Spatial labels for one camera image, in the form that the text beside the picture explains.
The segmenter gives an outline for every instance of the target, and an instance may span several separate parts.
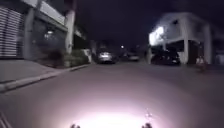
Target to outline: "street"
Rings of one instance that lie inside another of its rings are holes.
[[[147,112],[153,128],[221,128],[222,77],[142,62],[90,65],[1,94],[0,111],[13,128],[95,128],[116,115],[140,128]]]

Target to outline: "sidewalk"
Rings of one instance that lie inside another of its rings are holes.
[[[53,69],[26,60],[0,61],[0,93],[86,66],[82,65],[69,69]]]

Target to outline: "house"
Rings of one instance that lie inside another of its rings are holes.
[[[154,49],[173,49],[178,52],[182,64],[195,64],[199,55],[212,64],[211,28],[208,22],[192,13],[164,14],[149,34],[150,55]]]

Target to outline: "curb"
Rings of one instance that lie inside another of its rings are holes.
[[[5,83],[5,84],[0,84],[0,94],[15,90],[15,89],[18,89],[21,87],[25,87],[25,86],[28,86],[30,84],[33,84],[33,83],[36,83],[36,82],[39,82],[42,80],[50,79],[50,78],[59,76],[61,74],[67,73],[67,72],[82,69],[82,68],[87,67],[88,65],[89,64],[81,65],[81,66],[77,66],[77,67],[73,67],[73,68],[69,68],[69,69],[64,69],[61,71],[50,72],[50,73],[43,74],[40,76],[29,77],[29,78],[24,78],[24,79],[20,79],[20,80],[15,80],[15,81]]]

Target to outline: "light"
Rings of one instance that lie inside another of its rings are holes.
[[[164,34],[164,27],[158,27],[154,32],[149,34],[149,43],[154,46],[157,45],[159,41],[163,41],[162,35]]]
[[[53,34],[53,31],[47,31],[47,34]]]
[[[150,45],[155,45],[156,44],[156,38],[155,38],[155,36],[154,36],[154,33],[150,33],[149,34],[149,43],[150,43]]]
[[[78,125],[81,128],[141,128],[145,122],[131,114],[101,113],[80,120]]]
[[[156,29],[156,33],[157,33],[158,35],[162,35],[162,34],[164,34],[164,28],[163,28],[163,27],[158,27],[158,28]]]

